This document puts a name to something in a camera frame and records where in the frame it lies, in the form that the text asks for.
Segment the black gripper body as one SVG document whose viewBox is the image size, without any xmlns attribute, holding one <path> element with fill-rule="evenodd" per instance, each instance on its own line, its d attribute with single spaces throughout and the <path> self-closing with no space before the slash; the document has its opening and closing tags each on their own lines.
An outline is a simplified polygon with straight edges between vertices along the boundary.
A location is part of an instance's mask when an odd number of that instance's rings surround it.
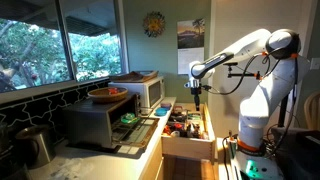
<svg viewBox="0 0 320 180">
<path fill-rule="evenodd" d="M 191 94 L 194 96 L 194 103 L 195 103 L 196 110 L 199 111 L 200 110 L 200 97 L 199 97 L 199 95 L 201 94 L 201 88 L 200 87 L 192 88 Z"/>
</svg>

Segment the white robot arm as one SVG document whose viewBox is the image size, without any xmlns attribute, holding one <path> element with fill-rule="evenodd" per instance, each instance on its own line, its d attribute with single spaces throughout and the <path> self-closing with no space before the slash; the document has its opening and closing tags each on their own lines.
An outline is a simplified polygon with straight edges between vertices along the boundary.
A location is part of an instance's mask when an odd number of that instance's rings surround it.
<svg viewBox="0 0 320 180">
<path fill-rule="evenodd" d="M 274 58 L 274 69 L 267 72 L 252 95 L 240 103 L 237 144 L 242 151 L 256 153 L 262 150 L 263 129 L 270 116 L 308 71 L 309 62 L 299 54 L 300 49 L 299 34 L 290 29 L 274 32 L 258 29 L 204 62 L 191 62 L 186 86 L 197 94 L 200 80 L 213 74 L 219 65 L 243 60 L 251 62 L 258 56 Z"/>
</svg>

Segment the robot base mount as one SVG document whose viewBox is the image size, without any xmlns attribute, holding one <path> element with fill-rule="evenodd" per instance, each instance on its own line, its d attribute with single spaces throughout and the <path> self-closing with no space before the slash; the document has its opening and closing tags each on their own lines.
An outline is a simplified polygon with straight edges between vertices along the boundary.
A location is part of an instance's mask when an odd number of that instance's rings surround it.
<svg viewBox="0 0 320 180">
<path fill-rule="evenodd" d="M 284 175 L 272 159 L 250 156 L 237 151 L 231 159 L 236 180 L 284 180 Z"/>
</svg>

